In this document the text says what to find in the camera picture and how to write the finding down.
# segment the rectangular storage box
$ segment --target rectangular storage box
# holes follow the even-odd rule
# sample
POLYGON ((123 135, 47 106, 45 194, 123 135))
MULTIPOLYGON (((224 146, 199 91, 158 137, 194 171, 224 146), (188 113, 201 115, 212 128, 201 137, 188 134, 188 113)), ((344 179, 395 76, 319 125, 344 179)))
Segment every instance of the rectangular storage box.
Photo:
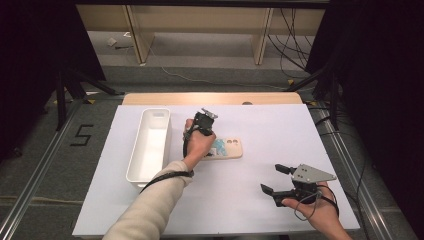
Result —
POLYGON ((169 109, 143 111, 127 170, 127 180, 136 188, 144 188, 168 164, 171 133, 169 109))

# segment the white sleeve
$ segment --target white sleeve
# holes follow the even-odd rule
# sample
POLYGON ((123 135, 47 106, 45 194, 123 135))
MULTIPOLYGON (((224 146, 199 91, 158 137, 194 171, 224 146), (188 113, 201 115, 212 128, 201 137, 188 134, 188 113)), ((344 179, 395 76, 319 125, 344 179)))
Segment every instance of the white sleeve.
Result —
MULTIPOLYGON (((183 161, 173 161, 156 176, 187 171, 183 161)), ((125 210, 103 239, 159 239, 169 215, 180 199, 189 177, 173 177, 152 184, 125 210)))

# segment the white table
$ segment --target white table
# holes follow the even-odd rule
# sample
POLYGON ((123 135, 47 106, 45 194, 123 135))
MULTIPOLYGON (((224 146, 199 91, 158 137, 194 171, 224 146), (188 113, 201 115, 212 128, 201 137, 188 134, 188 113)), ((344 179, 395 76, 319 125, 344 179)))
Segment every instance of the white table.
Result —
MULTIPOLYGON (((100 237, 138 195, 125 179, 138 123, 146 108, 171 110, 172 144, 169 161, 182 159, 185 120, 205 107, 219 115, 218 137, 239 137, 240 159, 200 162, 194 181, 172 212, 164 236, 290 234, 313 231, 293 210, 277 208, 260 184, 275 191, 293 188, 275 164, 304 163, 335 173, 305 105, 119 106, 73 235, 100 237)), ((337 196, 340 221, 347 230, 358 222, 338 180, 329 182, 337 196)))

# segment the floor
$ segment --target floor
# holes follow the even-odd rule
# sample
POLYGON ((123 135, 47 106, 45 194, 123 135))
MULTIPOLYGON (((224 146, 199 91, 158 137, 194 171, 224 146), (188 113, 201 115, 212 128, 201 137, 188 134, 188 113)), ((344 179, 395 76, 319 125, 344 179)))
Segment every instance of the floor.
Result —
MULTIPOLYGON (((308 76, 301 68, 286 58, 280 58, 268 40, 264 60, 255 65, 249 36, 220 34, 157 34, 145 64, 137 62, 132 40, 125 33, 89 32, 99 61, 104 69, 108 86, 129 92, 167 91, 281 91, 289 86, 289 80, 300 81, 308 76), (117 42, 108 46, 109 39, 117 42)), ((271 36, 282 49, 287 36, 271 36)), ((310 51, 313 37, 298 37, 303 52, 310 51)), ((289 46, 296 48, 293 39, 289 46)), ((305 58, 295 51, 285 53, 299 66, 305 58)), ((328 116, 325 101, 315 103, 311 92, 314 83, 299 90, 302 100, 310 103, 310 113, 315 122, 328 116)), ((89 94, 99 92, 84 85, 89 94)), ((66 132, 56 132, 57 110, 55 96, 46 104, 46 113, 22 140, 23 155, 11 156, 0 166, 0 219, 16 207, 15 202, 28 187, 34 193, 32 201, 22 208, 16 219, 19 225, 13 229, 12 239, 75 239, 72 229, 78 218, 97 161, 107 137, 116 107, 122 97, 103 93, 90 95, 92 104, 68 103, 69 124, 66 132), (75 138, 75 133, 89 134, 89 147, 72 147, 84 144, 85 138, 75 138), (52 139, 58 140, 52 146, 52 139), (34 171, 45 163, 45 172, 37 185, 31 185, 34 171)), ((330 160, 345 188, 351 196, 351 206, 358 221, 365 227, 351 232, 354 239, 417 239, 396 202, 387 191, 378 171, 372 167, 348 110, 340 104, 338 109, 340 130, 335 133, 328 121, 317 124, 330 160), (370 221, 373 218, 382 222, 370 221)), ((225 239, 279 239, 278 236, 234 236, 225 239)), ((325 239, 317 232, 292 234, 290 239, 325 239)))

